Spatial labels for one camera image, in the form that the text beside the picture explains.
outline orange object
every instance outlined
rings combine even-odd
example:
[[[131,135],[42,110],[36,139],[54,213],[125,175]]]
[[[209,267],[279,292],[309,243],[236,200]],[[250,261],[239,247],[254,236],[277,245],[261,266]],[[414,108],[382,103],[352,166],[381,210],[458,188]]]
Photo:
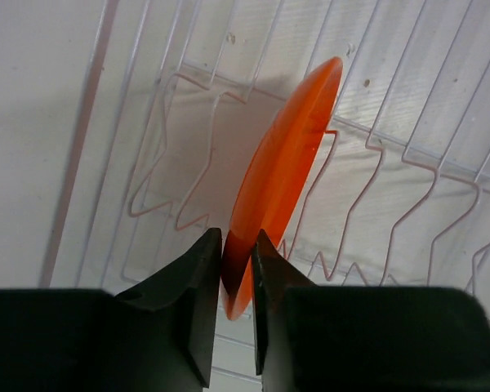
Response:
[[[252,298],[251,250],[260,229],[277,247],[330,120],[343,64],[334,57],[305,78],[279,111],[243,179],[223,251],[221,296],[227,317]]]

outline orange plate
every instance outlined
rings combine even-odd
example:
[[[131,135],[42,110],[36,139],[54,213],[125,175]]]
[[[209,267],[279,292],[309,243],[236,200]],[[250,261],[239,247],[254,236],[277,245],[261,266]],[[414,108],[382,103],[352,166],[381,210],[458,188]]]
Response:
[[[252,298],[251,250],[260,229],[277,247],[328,125],[343,64],[334,57],[292,93],[261,141],[243,179],[223,251],[221,297],[231,320]]]

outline white surface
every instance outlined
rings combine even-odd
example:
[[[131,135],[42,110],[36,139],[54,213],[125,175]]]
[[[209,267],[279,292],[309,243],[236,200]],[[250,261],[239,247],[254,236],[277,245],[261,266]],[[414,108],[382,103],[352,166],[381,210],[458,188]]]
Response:
[[[337,106],[339,121],[331,123],[341,138],[330,167],[310,197],[294,244],[291,261],[300,270],[317,282],[326,282],[319,261],[312,270],[311,265],[321,252],[332,267],[346,214],[376,169],[379,154],[365,147],[371,127],[375,132],[371,142],[379,145],[381,140],[386,156],[380,175],[352,213],[332,283],[362,283],[353,265],[360,267],[370,284],[379,283],[393,225],[432,186],[432,171],[402,162],[408,142],[412,149],[405,158],[436,168],[445,154],[447,161],[439,174],[452,174],[490,190],[490,1],[473,2],[455,41],[467,0],[429,0],[423,8],[420,0],[336,0],[328,11],[329,4],[329,0],[286,0],[281,5],[275,0],[153,2],[121,121],[115,127],[120,86],[144,6],[143,0],[120,2],[54,286],[79,283],[118,292],[189,247],[205,222],[177,232],[175,218],[180,201],[207,161],[207,147],[212,151],[210,166],[179,222],[210,212],[208,224],[226,231],[243,174],[283,98],[307,69],[330,56],[342,58],[343,82],[348,78]],[[0,286],[37,284],[101,8],[100,0],[0,2]],[[400,62],[405,48],[407,54]],[[176,83],[173,78],[165,91],[165,83],[176,70],[210,88],[183,79]],[[168,139],[145,206],[167,200],[173,204],[135,220],[126,214],[124,185],[144,132],[131,190],[160,148],[158,139],[164,131],[159,121],[160,99],[154,102],[149,126],[145,125],[157,79],[161,81],[158,96],[164,96],[170,108]],[[210,145],[211,110],[223,91],[247,98],[247,104],[228,97],[221,100]],[[101,164],[109,152],[106,141],[113,131],[117,132],[114,150],[80,271]],[[327,136],[307,189],[331,143],[332,136]],[[468,211],[475,197],[471,186],[440,178],[428,200],[394,232],[389,255],[392,277],[404,284],[426,283],[434,237]],[[286,232],[288,247],[300,212],[301,204]],[[129,246],[133,230],[134,242]],[[107,260],[113,238],[114,250]],[[431,283],[465,287],[472,256],[489,242],[490,194],[483,193],[471,213],[437,242]],[[104,268],[107,275],[102,282]],[[477,296],[490,316],[490,254],[478,283]],[[251,319],[230,323],[221,316],[218,334],[253,343]],[[218,338],[214,365],[254,377],[253,350]],[[211,390],[260,390],[255,382],[223,373],[213,372]]]

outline black object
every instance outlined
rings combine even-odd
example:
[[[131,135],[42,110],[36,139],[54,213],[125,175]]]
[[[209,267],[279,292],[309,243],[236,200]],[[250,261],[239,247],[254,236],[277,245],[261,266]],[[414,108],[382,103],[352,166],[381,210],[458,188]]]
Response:
[[[0,391],[201,391],[211,374],[221,231],[116,297],[0,290]]]
[[[464,292],[316,286],[264,231],[252,271],[265,392],[490,391],[490,327]]]

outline wire rack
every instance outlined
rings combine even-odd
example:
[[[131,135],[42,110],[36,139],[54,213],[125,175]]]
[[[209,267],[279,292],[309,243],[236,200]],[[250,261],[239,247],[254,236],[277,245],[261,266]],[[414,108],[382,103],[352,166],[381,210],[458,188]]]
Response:
[[[331,56],[338,133],[279,251],[319,283],[461,287],[490,318],[490,1],[107,0],[41,286],[120,291],[225,232],[263,132]],[[215,374],[257,390],[218,354],[252,359],[250,311],[218,317]]]

